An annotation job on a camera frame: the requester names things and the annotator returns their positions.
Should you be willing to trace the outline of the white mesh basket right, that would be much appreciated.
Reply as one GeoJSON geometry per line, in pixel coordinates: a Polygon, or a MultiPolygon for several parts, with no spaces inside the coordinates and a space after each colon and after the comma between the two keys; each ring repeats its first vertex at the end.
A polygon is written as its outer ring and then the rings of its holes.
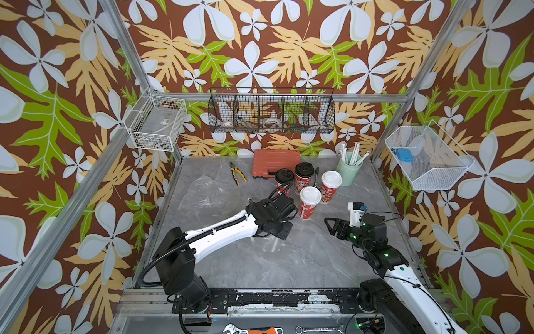
{"type": "Polygon", "coordinates": [[[448,191],[473,167],[475,159],[436,121],[398,127],[385,140],[414,191],[448,191]],[[409,149],[412,163],[400,162],[399,148],[409,149]]]}

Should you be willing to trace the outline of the black lid red cup right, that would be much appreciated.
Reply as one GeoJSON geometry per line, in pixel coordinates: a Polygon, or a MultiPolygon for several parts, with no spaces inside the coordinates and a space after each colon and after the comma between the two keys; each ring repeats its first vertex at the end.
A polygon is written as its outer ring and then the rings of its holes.
{"type": "Polygon", "coordinates": [[[311,179],[315,174],[315,168],[309,162],[300,162],[295,167],[296,192],[300,193],[304,188],[310,185],[311,179]]]}

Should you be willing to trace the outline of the blue object in basket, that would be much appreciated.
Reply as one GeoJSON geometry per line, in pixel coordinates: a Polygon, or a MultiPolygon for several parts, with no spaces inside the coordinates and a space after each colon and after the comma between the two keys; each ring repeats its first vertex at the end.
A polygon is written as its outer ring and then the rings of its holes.
{"type": "Polygon", "coordinates": [[[399,148],[395,151],[395,155],[400,162],[412,163],[414,161],[414,155],[409,149],[399,148]]]}

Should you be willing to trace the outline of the silver spanner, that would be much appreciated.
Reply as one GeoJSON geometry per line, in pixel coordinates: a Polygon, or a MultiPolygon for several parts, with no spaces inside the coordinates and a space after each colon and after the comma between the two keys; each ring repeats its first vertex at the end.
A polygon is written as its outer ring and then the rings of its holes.
{"type": "Polygon", "coordinates": [[[346,326],[340,324],[339,326],[329,326],[329,327],[317,327],[317,328],[303,328],[297,326],[295,328],[296,334],[306,334],[306,333],[340,333],[344,334],[346,326]]]}

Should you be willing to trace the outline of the black mounting rail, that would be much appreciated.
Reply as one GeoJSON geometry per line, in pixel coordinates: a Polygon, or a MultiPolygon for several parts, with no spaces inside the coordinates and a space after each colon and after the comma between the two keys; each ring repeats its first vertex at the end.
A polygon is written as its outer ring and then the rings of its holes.
{"type": "Polygon", "coordinates": [[[265,306],[267,308],[296,309],[308,305],[334,305],[342,314],[370,313],[375,301],[359,288],[323,289],[210,289],[209,296],[196,305],[172,300],[174,314],[225,314],[230,308],[265,306]]]}

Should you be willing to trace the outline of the yellow black pliers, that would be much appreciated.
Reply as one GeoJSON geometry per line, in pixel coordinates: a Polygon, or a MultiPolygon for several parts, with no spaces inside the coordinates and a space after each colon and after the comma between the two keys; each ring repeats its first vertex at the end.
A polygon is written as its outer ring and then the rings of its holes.
{"type": "Polygon", "coordinates": [[[236,164],[230,162],[229,165],[232,171],[233,180],[237,186],[240,185],[240,180],[242,180],[243,182],[248,182],[247,178],[245,177],[243,172],[237,167],[236,164]]]}

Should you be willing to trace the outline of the red plastic tool case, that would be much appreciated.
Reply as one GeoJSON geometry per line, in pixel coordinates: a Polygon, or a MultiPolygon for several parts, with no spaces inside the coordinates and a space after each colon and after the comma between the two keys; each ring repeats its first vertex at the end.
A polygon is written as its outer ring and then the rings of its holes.
{"type": "Polygon", "coordinates": [[[286,168],[294,171],[301,162],[297,150],[256,150],[253,159],[253,178],[274,178],[276,172],[286,168]]]}

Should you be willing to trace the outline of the black lid red cup left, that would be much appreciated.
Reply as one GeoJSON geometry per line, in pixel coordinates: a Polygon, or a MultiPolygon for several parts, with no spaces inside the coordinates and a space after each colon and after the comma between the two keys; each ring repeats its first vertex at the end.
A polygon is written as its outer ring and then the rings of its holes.
{"type": "Polygon", "coordinates": [[[294,184],[295,174],[288,168],[282,168],[275,174],[275,181],[277,183],[276,194],[289,193],[294,184]]]}

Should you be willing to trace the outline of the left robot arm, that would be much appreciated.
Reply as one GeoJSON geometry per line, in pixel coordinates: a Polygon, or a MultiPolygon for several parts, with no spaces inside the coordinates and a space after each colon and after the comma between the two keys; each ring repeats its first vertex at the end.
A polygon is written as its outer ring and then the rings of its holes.
{"type": "Polygon", "coordinates": [[[216,224],[197,230],[170,230],[155,251],[152,261],[139,274],[141,288],[161,286],[168,296],[178,296],[184,307],[199,313],[211,303],[211,292],[196,264],[233,242],[265,232],[285,240],[298,213],[294,199],[273,193],[259,202],[249,201],[244,210],[216,224]]]}

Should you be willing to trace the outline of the white lid red cup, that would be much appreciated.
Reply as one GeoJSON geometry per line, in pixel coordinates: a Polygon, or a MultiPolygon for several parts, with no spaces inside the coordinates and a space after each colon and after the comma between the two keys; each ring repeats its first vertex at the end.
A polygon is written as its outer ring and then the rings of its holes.
{"type": "Polygon", "coordinates": [[[322,194],[314,186],[307,186],[300,192],[299,217],[309,219],[313,215],[316,206],[321,202],[322,194]]]}
{"type": "Polygon", "coordinates": [[[342,182],[342,176],[337,171],[324,172],[321,176],[321,202],[329,203],[342,182]]]}

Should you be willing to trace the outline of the green straw holder cup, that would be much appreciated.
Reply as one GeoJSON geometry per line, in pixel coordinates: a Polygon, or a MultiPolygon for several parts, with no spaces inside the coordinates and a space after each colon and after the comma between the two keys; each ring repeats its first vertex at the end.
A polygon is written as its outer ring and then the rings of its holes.
{"type": "Polygon", "coordinates": [[[350,186],[353,184],[356,175],[358,174],[363,163],[357,163],[356,165],[350,165],[353,153],[348,153],[346,158],[341,157],[337,165],[337,172],[342,177],[341,186],[350,186]]]}

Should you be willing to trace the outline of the black lid red cup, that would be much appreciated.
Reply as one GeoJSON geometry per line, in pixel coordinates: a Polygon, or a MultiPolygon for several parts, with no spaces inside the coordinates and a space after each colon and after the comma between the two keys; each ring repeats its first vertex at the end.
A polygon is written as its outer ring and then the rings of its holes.
{"type": "Polygon", "coordinates": [[[295,167],[296,192],[300,193],[304,188],[310,185],[311,179],[315,174],[315,168],[309,162],[300,162],[295,167]]]}
{"type": "Polygon", "coordinates": [[[277,183],[276,194],[289,193],[294,184],[295,174],[288,168],[282,168],[275,174],[275,181],[277,183]]]}

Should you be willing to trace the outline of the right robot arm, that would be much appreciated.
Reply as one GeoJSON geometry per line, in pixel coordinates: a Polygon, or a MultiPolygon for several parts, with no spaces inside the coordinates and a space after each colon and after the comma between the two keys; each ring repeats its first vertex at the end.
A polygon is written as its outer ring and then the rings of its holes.
{"type": "Polygon", "coordinates": [[[399,333],[465,333],[428,292],[402,253],[389,244],[384,216],[363,214],[356,223],[325,218],[328,232],[350,242],[378,275],[360,284],[361,309],[385,316],[399,333]]]}

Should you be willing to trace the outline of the orange adjustable wrench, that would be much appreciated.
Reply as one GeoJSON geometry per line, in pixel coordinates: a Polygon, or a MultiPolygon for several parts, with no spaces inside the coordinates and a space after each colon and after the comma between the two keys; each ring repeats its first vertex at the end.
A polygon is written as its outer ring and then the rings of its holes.
{"type": "Polygon", "coordinates": [[[242,329],[234,324],[228,324],[223,334],[283,334],[284,331],[280,327],[262,327],[262,328],[246,328],[242,329]]]}

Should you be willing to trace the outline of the white lid red cup front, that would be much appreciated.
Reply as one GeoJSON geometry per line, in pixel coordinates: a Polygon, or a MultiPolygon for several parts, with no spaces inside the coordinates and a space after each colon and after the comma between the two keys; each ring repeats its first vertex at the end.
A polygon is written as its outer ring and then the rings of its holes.
{"type": "Polygon", "coordinates": [[[321,202],[322,194],[314,186],[307,186],[300,192],[299,217],[309,219],[313,215],[316,206],[321,202]]]}

